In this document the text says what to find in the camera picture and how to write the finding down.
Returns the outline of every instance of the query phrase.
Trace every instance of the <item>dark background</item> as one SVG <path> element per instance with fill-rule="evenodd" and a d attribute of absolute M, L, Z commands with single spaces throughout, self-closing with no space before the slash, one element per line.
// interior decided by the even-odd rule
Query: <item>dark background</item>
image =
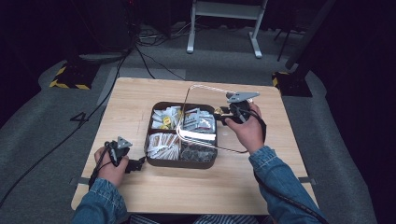
<path fill-rule="evenodd" d="M 161 26 L 165 33 L 173 23 L 190 19 L 190 1 L 127 2 L 134 4 L 136 22 L 156 23 L 159 15 L 154 12 L 161 9 L 163 23 L 153 25 Z M 37 80 L 43 71 L 65 60 L 66 55 L 127 46 L 122 4 L 89 0 L 74 5 L 72 1 L 45 3 L 1 3 L 0 127 L 40 91 Z M 277 24 L 276 16 L 271 18 L 278 15 L 271 11 L 276 3 L 270 0 L 268 4 L 263 30 Z M 114 17 L 107 13 L 111 10 L 123 13 Z M 378 223 L 395 219 L 395 11 L 390 1 L 336 1 L 298 61 L 310 60 L 310 69 L 326 87 L 333 118 L 369 188 Z M 92 38 L 87 27 L 99 40 Z"/>

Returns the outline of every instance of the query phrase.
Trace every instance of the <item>denim sleeve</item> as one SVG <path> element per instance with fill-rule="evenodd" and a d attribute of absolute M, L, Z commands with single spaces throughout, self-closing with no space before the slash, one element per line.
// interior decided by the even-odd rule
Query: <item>denim sleeve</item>
<path fill-rule="evenodd" d="M 117 188 L 97 178 L 78 205 L 72 223 L 116 223 L 125 215 L 125 202 Z"/>
<path fill-rule="evenodd" d="M 269 188 L 323 216 L 290 167 L 271 148 L 267 146 L 260 148 L 250 155 L 249 161 L 256 175 Z M 262 187 L 260 192 L 267 201 L 269 214 L 277 223 L 320 223 L 315 217 L 280 200 Z"/>

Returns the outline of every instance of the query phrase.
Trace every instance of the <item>hand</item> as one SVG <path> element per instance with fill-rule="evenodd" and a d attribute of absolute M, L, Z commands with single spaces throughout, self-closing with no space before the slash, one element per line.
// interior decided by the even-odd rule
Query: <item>hand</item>
<path fill-rule="evenodd" d="M 262 112 L 259 107 L 250 103 L 250 109 L 256 111 L 257 115 L 262 117 Z M 249 119 L 242 124 L 235 123 L 232 119 L 226 119 L 227 125 L 236 133 L 239 142 L 247 149 L 250 154 L 259 150 L 264 146 L 262 139 L 262 126 L 259 121 L 250 116 Z"/>
<path fill-rule="evenodd" d="M 99 161 L 100 155 L 102 155 L 104 150 L 105 148 L 101 147 L 95 152 L 94 157 L 96 162 Z M 106 152 L 102 163 L 99 165 L 100 170 L 98 177 L 108 180 L 110 183 L 116 186 L 116 188 L 118 188 L 121 185 L 122 179 L 125 175 L 125 168 L 128 165 L 128 161 L 128 156 L 124 156 L 120 162 L 120 165 L 114 166 L 111 162 L 108 152 Z"/>

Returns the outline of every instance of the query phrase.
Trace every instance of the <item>gray carpet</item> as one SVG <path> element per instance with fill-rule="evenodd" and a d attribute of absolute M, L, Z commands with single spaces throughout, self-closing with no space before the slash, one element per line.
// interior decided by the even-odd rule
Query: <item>gray carpet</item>
<path fill-rule="evenodd" d="M 195 51 L 186 53 L 188 37 L 169 40 L 141 51 L 180 73 L 187 80 L 251 85 L 272 85 L 275 71 L 287 71 L 284 64 L 294 46 L 286 46 L 276 61 L 283 37 L 273 41 L 275 32 L 259 32 L 263 58 L 254 57 L 247 33 L 203 30 L 196 35 Z M 292 36 L 290 43 L 297 43 Z M 146 58 L 148 67 L 159 78 L 179 79 Z M 26 103 L 0 130 L 0 196 L 32 164 L 60 143 L 78 124 L 69 121 L 80 112 L 90 114 L 103 99 L 117 63 L 100 67 L 92 89 L 49 88 L 62 66 L 59 62 L 38 80 L 42 91 Z M 137 51 L 120 70 L 122 77 L 148 77 Z M 330 223 L 376 223 L 367 187 L 350 158 L 332 119 L 320 80 L 310 73 L 306 78 L 312 98 L 282 97 L 306 169 L 317 182 L 313 186 L 318 204 Z M 68 223 L 75 187 L 72 177 L 80 176 L 100 123 L 101 108 L 70 139 L 44 159 L 8 196 L 0 209 L 0 223 Z"/>

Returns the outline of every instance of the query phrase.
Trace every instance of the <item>table top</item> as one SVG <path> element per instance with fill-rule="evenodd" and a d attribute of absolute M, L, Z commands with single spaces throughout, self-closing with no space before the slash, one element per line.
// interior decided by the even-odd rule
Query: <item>table top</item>
<path fill-rule="evenodd" d="M 278 157 L 290 166 L 297 177 L 307 176 L 276 88 L 130 77 L 121 77 L 116 82 L 81 176 L 91 176 L 95 166 L 93 153 L 105 141 L 117 141 L 119 135 L 134 144 L 128 153 L 130 159 L 144 157 L 152 107 L 158 102 L 183 103 L 188 88 L 193 84 L 229 91 L 259 92 L 261 95 L 254 98 L 254 103 L 261 109 L 267 124 L 265 144 L 276 150 Z M 303 186 L 315 200 L 311 185 L 304 183 Z M 219 150 L 214 165 L 206 170 L 157 167 L 145 162 L 141 171 L 125 175 L 119 191 L 128 212 L 268 214 L 247 153 Z M 78 184 L 72 201 L 73 209 L 87 192 L 87 185 Z"/>

